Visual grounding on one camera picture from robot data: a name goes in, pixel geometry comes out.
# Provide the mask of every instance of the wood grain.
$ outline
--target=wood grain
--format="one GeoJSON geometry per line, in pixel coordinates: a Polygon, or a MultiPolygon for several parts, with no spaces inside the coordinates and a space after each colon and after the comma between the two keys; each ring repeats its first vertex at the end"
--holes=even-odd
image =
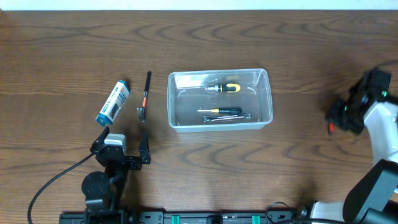
{"type": "MultiPolygon", "coordinates": [[[[30,200],[89,153],[116,80],[132,82],[113,133],[130,154],[150,132],[152,164],[131,172],[123,203],[173,210],[264,210],[344,200],[372,167],[367,132],[329,136],[336,96],[398,56],[392,11],[98,11],[0,14],[0,223],[26,223],[30,200]],[[167,121],[171,72],[265,68],[274,120],[262,130],[177,134],[167,121]],[[152,70],[148,122],[135,112],[152,70]]],[[[389,70],[397,73],[398,67],[389,70]]],[[[393,76],[392,92],[398,89],[393,76]]],[[[36,201],[35,223],[85,208],[90,159],[36,201]]]]}

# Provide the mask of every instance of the small screwdriver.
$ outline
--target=small screwdriver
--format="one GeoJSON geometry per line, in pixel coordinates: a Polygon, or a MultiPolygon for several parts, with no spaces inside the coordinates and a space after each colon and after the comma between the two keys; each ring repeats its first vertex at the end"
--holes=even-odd
{"type": "Polygon", "coordinates": [[[236,93],[241,90],[241,85],[236,83],[228,83],[224,85],[208,86],[206,89],[209,92],[236,93]]]}
{"type": "Polygon", "coordinates": [[[211,110],[197,110],[198,112],[212,112],[212,113],[224,113],[224,114],[231,114],[231,115],[238,115],[242,113],[241,108],[218,108],[218,109],[211,109],[211,110]]]}

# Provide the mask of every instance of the black screwdriver handle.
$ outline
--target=black screwdriver handle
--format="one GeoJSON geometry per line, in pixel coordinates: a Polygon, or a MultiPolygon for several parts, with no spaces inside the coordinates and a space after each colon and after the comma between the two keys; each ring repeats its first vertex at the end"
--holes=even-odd
{"type": "Polygon", "coordinates": [[[152,72],[151,71],[149,71],[148,73],[147,73],[147,81],[145,82],[145,89],[144,89],[144,91],[146,91],[146,92],[148,92],[148,90],[149,90],[149,82],[150,82],[150,76],[152,75],[152,72]]]}
{"type": "Polygon", "coordinates": [[[241,108],[219,108],[219,113],[231,114],[231,115],[239,115],[242,113],[241,108]]]}

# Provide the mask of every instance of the plastic tray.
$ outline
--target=plastic tray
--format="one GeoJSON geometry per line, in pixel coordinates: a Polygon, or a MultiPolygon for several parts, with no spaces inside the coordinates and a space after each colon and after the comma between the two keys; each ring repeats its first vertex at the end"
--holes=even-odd
{"type": "Polygon", "coordinates": [[[167,87],[169,125],[178,133],[261,129],[272,119],[272,98],[267,72],[262,68],[173,72],[167,87]],[[210,93],[208,86],[238,83],[236,93],[210,93]],[[240,107],[251,119],[203,122],[203,116],[227,114],[200,113],[197,110],[240,107]]]}

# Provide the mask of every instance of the metal tool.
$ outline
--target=metal tool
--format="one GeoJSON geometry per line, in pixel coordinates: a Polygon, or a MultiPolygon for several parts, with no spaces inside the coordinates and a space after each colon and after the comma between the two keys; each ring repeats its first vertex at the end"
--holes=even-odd
{"type": "Polygon", "coordinates": [[[137,108],[137,113],[138,113],[138,118],[142,121],[145,122],[146,116],[146,107],[147,107],[147,97],[148,97],[148,91],[149,91],[149,83],[150,83],[150,76],[152,75],[152,72],[149,71],[147,73],[147,81],[145,83],[145,89],[144,89],[144,100],[142,101],[142,107],[137,108]]]}
{"type": "Polygon", "coordinates": [[[250,118],[251,114],[238,114],[238,115],[219,116],[219,117],[203,116],[203,122],[207,123],[210,121],[228,121],[232,119],[250,119],[250,118]]]}
{"type": "Polygon", "coordinates": [[[241,108],[218,108],[218,109],[211,109],[211,110],[197,110],[197,112],[212,112],[212,113],[224,113],[224,114],[231,114],[231,115],[238,115],[242,113],[241,108]]]}
{"type": "Polygon", "coordinates": [[[241,90],[241,85],[237,83],[228,83],[224,85],[208,86],[206,90],[209,93],[223,92],[223,93],[236,93],[241,90]]]}

